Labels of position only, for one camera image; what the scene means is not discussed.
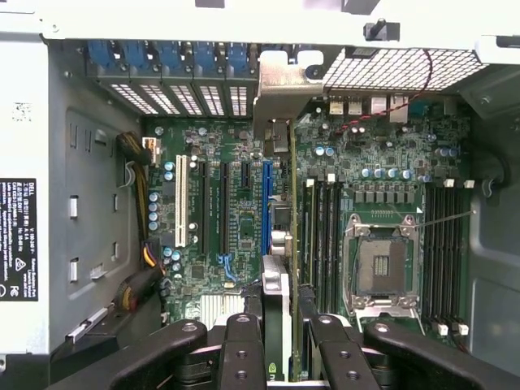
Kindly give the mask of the silver chipset heatsink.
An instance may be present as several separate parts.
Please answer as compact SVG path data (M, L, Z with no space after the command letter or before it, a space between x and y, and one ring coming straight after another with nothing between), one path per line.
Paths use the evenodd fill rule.
M221 315L241 313L244 304L244 298L238 294L203 294L200 298L200 321L213 326Z

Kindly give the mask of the silver socket cover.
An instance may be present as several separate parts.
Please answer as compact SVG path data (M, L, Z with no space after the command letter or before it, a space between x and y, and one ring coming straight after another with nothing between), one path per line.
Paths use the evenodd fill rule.
M362 319L376 319L379 318L382 314L388 314L392 318L414 319L417 322L421 332L424 332L422 321L418 311L414 307L404 308L401 306L367 306L364 309L356 309L354 313L357 328L360 332L362 331Z

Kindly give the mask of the CPU socket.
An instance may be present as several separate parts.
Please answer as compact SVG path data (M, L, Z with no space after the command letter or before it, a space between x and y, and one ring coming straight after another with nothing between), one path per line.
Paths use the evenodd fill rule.
M419 233L411 214L396 222L350 215L343 239L343 302L350 316L367 306L417 309Z

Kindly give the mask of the black RAM slot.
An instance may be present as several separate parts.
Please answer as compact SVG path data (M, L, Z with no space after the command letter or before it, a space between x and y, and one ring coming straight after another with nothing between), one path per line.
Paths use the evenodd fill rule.
M318 222L317 222L317 264L318 264L318 276L317 276L317 299L318 299L318 312L323 312L323 197L324 197L324 183L318 182Z
M334 183L327 182L327 247L326 247L326 260L327 260L327 287L326 287L326 312L331 311L331 294L332 294L332 209L333 209L333 189Z
M444 224L441 219L444 217L444 195L442 188L435 189L435 218L437 224L435 226L435 302L432 306L434 311L434 318L436 322L436 330L441 337L448 335L448 328L442 319L442 279L443 279L443 244Z
M444 211L445 216L450 217L453 214L453 188L444 188ZM452 301L452 256L453 256L453 221L447 220L444 230L444 298L442 317L445 322L449 316Z
M333 288L333 297L334 303L333 308L334 312L337 313L339 309L339 301L340 301L340 250L341 250L341 194L342 194L342 183L337 182L335 185L334 192L334 288Z
M470 333L470 325L468 319L468 272L469 272L469 235L470 235L470 217L473 214L471 206L472 190L468 188L460 188L457 191L458 211L463 216L457 220L458 232L458 295L457 295L457 333L461 337L467 337Z
M429 223L434 217L434 188L432 184L426 186L425 223ZM426 321L430 320L432 307L432 254L431 239L432 226L424 227L424 302L422 314Z

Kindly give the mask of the long black expansion slot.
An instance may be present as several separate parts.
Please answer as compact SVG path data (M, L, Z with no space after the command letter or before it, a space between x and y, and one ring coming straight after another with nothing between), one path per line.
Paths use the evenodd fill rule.
M208 253L209 243L207 228L209 219L209 202L210 202L210 173L207 162L201 163L201 251L203 254Z
M220 164L220 253L227 254L229 247L228 216L229 216L229 163Z

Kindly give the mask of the white expansion slot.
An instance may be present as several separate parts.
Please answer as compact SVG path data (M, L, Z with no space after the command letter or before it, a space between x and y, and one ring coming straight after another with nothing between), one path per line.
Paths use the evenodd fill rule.
M188 157L177 155L175 161L175 246L184 248L187 242Z

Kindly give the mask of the thin metal locking lever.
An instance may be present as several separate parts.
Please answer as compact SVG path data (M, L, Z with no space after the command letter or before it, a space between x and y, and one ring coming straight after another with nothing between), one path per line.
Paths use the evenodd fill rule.
M461 219L461 218L469 217L471 215L476 215L476 214L477 214L476 210L469 210L469 211L466 211L466 212L463 212L463 213L454 214L454 215L450 215L450 216L447 216L447 217L434 219L432 221L427 221L427 222L424 222L424 223L420 223L420 224L415 225L415 228L416 229L425 228L425 227L429 227L429 226L432 226L432 225L435 225L435 224L438 224L438 223L444 223L444 222L452 221L452 220L455 220L455 219Z

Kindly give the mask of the open black PC case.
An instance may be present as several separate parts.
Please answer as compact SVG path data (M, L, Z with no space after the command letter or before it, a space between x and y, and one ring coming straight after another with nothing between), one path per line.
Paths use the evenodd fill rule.
M149 119L245 119L253 125L259 58L284 51L290 63L303 50L323 53L323 91L296 121L322 103L358 121L401 124L419 104L442 115L465 116L464 142L474 182L470 217L468 319L463 349L425 336L390 318L359 331L337 317L351 336L368 326L395 323L460 350L486 366L486 390L520 390L520 0L0 0L0 34L38 36L77 52L85 75L139 117L139 132L117 145L129 165L138 224L138 269L116 289L107 313L77 340L49 356L11 355L0 370L0 390L50 390L86 366L172 324L161 320L164 272L145 260L148 194L154 153L143 138ZM98 72L88 41L109 41L114 67ZM122 41L143 41L149 68L124 57ZM159 41L177 41L182 68L169 76ZM193 47L214 43L216 73L194 75ZM227 76L226 44L248 46L249 74ZM267 365L266 390L327 390L305 355L310 346L299 322L301 370L284 381L280 353Z

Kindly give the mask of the green Dell motherboard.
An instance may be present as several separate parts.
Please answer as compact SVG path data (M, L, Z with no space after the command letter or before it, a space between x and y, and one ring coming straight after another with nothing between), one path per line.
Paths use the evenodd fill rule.
M323 314L346 317L357 327L355 316L348 315L343 302L343 239L349 217L396 222L411 214L417 224L424 223L426 186L453 188L453 214L458 211L458 189L472 189L464 142L470 134L465 116L442 115L433 105L419 104L407 111L403 123L384 118L358 121L340 117L331 106L314 104L294 124L297 160L297 254L298 314L299 288L309 285L317 299L317 222L318 182L324 183L323 197ZM253 125L245 119L195 119L159 117L145 125L143 145L154 153L149 171L148 239L143 254L149 263L158 262L164 272L159 286L163 324L180 319L200 321L203 294L238 294L251 283L262 284L262 166L272 162L272 192L269 200L270 244L284 255L284 236L289 223L289 160L268 154L268 144L254 137ZM188 157L187 242L176 247L176 156ZM202 253L202 178L201 163L210 173L210 202L207 232L208 253ZM220 253L220 164L229 163L229 216L227 254ZM241 185L241 164L250 165L249 187ZM326 312L327 287L327 182L334 183L331 230L331 311ZM342 183L340 301L334 312L334 192ZM463 349L466 337L457 333L458 232L453 220L452 301L448 335L436 330L434 311L426 321L424 302L424 230L418 229L420 253L420 295L417 311L425 336ZM436 224L432 225L432 306L436 296ZM411 318L363 318L362 327L376 319L389 318L421 332Z

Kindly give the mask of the blue slot retention clip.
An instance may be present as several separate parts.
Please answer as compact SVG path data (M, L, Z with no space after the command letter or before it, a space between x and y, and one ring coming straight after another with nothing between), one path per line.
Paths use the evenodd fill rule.
M182 68L177 41L159 41L159 58L169 76L178 76Z
M148 51L143 41L122 41L125 61L137 70L147 70L150 65Z
M198 78L211 77L216 73L215 45L209 41L198 41L193 47L194 75Z
M115 60L109 41L89 40L88 49L89 57L98 72L109 71L114 67Z
M226 44L227 76L231 78L249 74L248 46L245 43L230 42Z

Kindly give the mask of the grey power supply unit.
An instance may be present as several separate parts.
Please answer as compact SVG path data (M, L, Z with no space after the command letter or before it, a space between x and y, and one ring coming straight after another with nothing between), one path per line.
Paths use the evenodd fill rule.
M139 130L77 52L0 34L0 370L81 338L138 269L117 138Z

